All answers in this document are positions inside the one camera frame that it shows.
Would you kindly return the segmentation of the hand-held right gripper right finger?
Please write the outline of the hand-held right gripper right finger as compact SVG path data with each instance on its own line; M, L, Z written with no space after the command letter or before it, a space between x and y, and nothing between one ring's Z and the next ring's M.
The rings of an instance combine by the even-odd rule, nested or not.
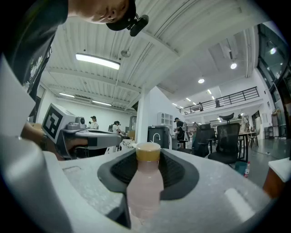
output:
M223 163L173 151L199 173L195 188L184 198L161 201L158 211L136 233L244 232L271 202L261 187Z

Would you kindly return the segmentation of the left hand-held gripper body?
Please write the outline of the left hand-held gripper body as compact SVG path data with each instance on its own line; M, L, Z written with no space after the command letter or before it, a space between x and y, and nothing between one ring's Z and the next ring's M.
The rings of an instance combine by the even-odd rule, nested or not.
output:
M75 159L66 146L66 135L75 137L77 132L87 129L85 119L77 117L67 109L51 103L42 123L42 130L54 143L56 150L64 159Z

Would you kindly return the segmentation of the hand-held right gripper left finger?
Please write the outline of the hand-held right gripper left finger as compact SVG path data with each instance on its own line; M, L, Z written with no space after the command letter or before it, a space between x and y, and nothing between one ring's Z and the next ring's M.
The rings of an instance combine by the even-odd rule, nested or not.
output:
M52 188L69 220L71 233L134 233L107 217L111 211L123 212L123 194L110 192L98 179L97 170L115 157L58 161L52 153L44 153Z

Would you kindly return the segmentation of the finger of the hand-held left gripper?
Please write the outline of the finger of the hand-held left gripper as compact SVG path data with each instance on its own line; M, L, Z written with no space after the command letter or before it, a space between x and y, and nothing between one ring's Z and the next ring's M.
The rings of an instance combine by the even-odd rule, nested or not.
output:
M85 129L75 133L76 137L85 138L89 150L117 146L122 142L122 135L94 129Z

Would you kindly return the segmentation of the person's left forearm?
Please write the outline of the person's left forearm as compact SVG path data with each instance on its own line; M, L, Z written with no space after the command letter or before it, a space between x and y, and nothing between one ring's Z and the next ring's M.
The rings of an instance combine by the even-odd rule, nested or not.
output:
M39 129L35 129L29 122L26 122L22 132L21 137L30 141L33 141L36 145L40 147L40 141L44 132ZM63 157L60 156L56 150L55 144L48 138L48 152L55 154L59 161L63 161Z

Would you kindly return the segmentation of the person's left hand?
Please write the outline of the person's left hand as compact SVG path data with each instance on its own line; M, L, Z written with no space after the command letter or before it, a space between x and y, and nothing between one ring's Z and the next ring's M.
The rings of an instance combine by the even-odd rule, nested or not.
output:
M85 138L69 138L66 139L66 148L68 153L73 156L75 153L75 149L84 149L87 148L88 141Z

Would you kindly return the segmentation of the teal bucket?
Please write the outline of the teal bucket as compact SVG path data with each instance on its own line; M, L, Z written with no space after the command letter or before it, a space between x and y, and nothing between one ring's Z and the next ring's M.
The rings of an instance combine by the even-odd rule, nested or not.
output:
M241 162L241 161L237 161L235 163L235 170L241 174L242 176L245 174L245 170L247 168L247 163L245 162Z

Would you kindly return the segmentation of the black cabinet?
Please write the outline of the black cabinet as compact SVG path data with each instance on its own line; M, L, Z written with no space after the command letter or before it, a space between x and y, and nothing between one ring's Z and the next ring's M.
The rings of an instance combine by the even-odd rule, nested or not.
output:
M147 141L152 142L153 135L159 133L161 141L157 144L164 149L172 149L172 138L170 136L170 128L167 126L149 126Z

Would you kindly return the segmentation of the black mesh office chair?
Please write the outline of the black mesh office chair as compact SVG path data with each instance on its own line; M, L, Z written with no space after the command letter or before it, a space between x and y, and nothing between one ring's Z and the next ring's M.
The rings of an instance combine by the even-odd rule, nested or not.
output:
M226 124L217 127L216 151L208 155L208 159L221 162L226 165L235 164L238 160L238 137L240 132L239 123L230 123L234 113L227 116L219 116Z

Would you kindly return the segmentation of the white arched shelf cabinet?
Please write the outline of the white arched shelf cabinet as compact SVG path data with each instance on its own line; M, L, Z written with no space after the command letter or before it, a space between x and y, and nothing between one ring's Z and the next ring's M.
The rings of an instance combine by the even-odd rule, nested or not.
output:
M157 124L172 127L174 123L173 116L164 112L157 113Z

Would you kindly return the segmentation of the red-brown wooden cabinet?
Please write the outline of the red-brown wooden cabinet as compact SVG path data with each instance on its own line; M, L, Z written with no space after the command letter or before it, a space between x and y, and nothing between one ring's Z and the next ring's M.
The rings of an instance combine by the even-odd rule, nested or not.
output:
M264 192L271 198L278 198L285 188L285 183L280 179L280 177L269 168L266 180L263 185Z

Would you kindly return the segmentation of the wooden table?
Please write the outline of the wooden table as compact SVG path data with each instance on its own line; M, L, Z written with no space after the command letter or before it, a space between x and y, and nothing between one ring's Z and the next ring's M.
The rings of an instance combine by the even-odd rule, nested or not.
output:
M260 134L260 131L244 132L244 133L239 134L239 138L238 138L239 161L248 163L249 147L258 146L259 134Z

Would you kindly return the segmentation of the long ceiling light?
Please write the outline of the long ceiling light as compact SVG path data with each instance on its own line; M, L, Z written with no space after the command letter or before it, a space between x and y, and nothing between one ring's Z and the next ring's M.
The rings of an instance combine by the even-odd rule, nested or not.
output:
M115 62L115 61L108 60L105 58L101 58L101 57L97 57L97 56L93 56L93 55L82 54L82 53L76 53L75 56L76 56L76 59L78 61L94 63L94 64L98 64L101 66L106 66L108 68L112 68L115 70L119 70L119 68L120 68L119 62Z

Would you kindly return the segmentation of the black printed t-shirt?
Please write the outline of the black printed t-shirt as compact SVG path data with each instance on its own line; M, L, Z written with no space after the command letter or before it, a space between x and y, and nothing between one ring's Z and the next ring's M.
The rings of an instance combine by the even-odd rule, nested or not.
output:
M36 99L58 26L68 17L68 0L36 0L12 33L4 55L23 89Z

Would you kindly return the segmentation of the black cap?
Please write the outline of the black cap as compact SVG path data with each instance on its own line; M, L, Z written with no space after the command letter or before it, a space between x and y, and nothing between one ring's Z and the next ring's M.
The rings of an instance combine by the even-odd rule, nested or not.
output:
M128 7L121 19L117 22L107 23L106 26L113 31L123 30L134 23L136 16L135 0L128 0Z

